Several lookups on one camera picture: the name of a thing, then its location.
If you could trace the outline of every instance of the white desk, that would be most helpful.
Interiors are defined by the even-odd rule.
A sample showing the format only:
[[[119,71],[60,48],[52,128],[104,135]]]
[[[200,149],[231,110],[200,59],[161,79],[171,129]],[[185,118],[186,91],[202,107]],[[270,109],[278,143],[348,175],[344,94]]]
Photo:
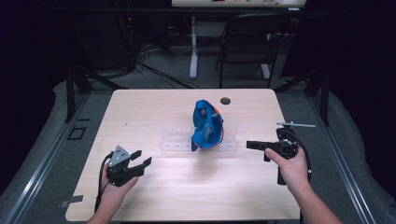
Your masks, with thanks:
[[[305,0],[172,0],[172,7],[304,7]],[[191,66],[190,79],[197,78],[198,51],[196,46],[197,23],[195,17],[191,20]],[[262,72],[269,77],[267,65],[262,64]]]
[[[222,97],[231,103],[222,105]],[[237,149],[162,150],[162,128],[193,127],[192,112],[201,99],[219,110],[225,128],[237,128]],[[70,203],[66,218],[86,221],[93,215],[100,164],[120,145],[130,153],[142,150],[130,166],[148,157],[152,164],[113,220],[298,219],[297,202],[276,183],[276,164],[263,161],[262,151],[246,149],[247,140],[276,141],[278,121],[284,120],[271,90],[115,91],[74,193],[83,200]]]

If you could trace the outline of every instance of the light wood surface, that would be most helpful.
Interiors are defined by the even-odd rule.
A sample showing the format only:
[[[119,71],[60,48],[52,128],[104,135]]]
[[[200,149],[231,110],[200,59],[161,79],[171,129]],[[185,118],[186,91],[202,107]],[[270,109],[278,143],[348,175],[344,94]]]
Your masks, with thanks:
[[[173,7],[304,7],[305,0],[172,0]]]
[[[231,103],[222,105],[222,97]],[[219,110],[225,128],[236,128],[237,149],[162,150],[162,128],[193,128],[192,112],[201,99]],[[100,164],[120,145],[130,153],[143,151],[130,166],[148,157],[152,164],[113,220],[298,219],[294,198],[276,183],[276,164],[246,149],[247,140],[276,141],[278,121],[284,120],[271,90],[114,91],[74,193],[83,200],[69,205],[66,218],[84,221],[93,215]]]

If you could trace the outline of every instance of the hand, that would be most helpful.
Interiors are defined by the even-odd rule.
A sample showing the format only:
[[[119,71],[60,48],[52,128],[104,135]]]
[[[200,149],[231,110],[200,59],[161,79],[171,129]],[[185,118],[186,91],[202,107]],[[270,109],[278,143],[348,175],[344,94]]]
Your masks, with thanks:
[[[265,154],[279,166],[280,173],[291,193],[294,193],[297,189],[309,186],[306,157],[300,146],[298,146],[297,155],[289,160],[281,157],[271,148],[265,149]]]
[[[137,183],[138,178],[134,177],[121,187],[108,183],[107,166],[105,165],[102,172],[102,200],[88,223],[108,223],[119,210],[125,195]]]

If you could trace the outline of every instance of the gray floor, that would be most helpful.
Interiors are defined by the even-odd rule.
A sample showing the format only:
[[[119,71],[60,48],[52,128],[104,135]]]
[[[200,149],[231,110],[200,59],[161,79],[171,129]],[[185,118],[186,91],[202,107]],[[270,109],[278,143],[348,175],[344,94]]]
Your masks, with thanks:
[[[184,80],[189,85],[196,85],[195,88],[216,89],[219,73],[214,67],[219,48],[207,43],[210,40],[204,41],[199,48],[198,77],[195,80],[189,79],[190,52],[180,54],[172,50],[155,49],[146,54],[143,63]],[[279,79],[279,74],[289,45],[290,41],[283,43],[272,88],[284,83]],[[242,82],[237,76],[246,72],[252,76],[261,75],[254,66],[229,65],[225,74],[232,80],[226,81],[224,85],[243,85],[244,88],[264,86],[264,82]],[[106,71],[101,74],[109,76],[112,73]],[[143,71],[140,66],[127,76],[111,80],[130,89],[181,88]],[[1,223],[68,223],[64,218],[67,207],[60,205],[73,196],[112,92],[96,80],[91,80],[91,84],[94,90],[90,95],[76,91],[78,112],[68,124],[64,123],[67,112],[65,83],[54,89],[57,99],[50,118],[21,169],[1,196]],[[325,127],[318,118],[318,100],[305,98],[303,89],[304,83],[301,83],[287,92],[279,93],[277,97],[285,120],[317,125],[317,128],[294,129],[310,153],[314,172],[311,184],[317,194],[345,223],[396,223],[394,201],[371,178],[364,160],[361,137],[342,104],[331,94],[331,126]],[[74,127],[85,128],[81,140],[68,140]]]

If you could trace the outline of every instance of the wooden tabletop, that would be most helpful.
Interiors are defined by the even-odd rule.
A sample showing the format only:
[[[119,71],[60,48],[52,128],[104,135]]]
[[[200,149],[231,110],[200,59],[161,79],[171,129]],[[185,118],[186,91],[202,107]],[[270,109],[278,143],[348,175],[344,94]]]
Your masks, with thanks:
[[[223,105],[220,99],[231,100]],[[205,99],[222,115],[224,128],[236,130],[234,150],[166,150],[163,128],[192,127],[192,112]],[[113,220],[208,221],[298,219],[299,207],[276,183],[277,166],[263,152],[246,149],[247,140],[275,142],[284,121],[271,90],[122,90],[114,91],[92,145],[66,218],[93,215],[101,162],[116,146],[152,157]]]
[[[304,7],[305,0],[172,0],[173,7]]]

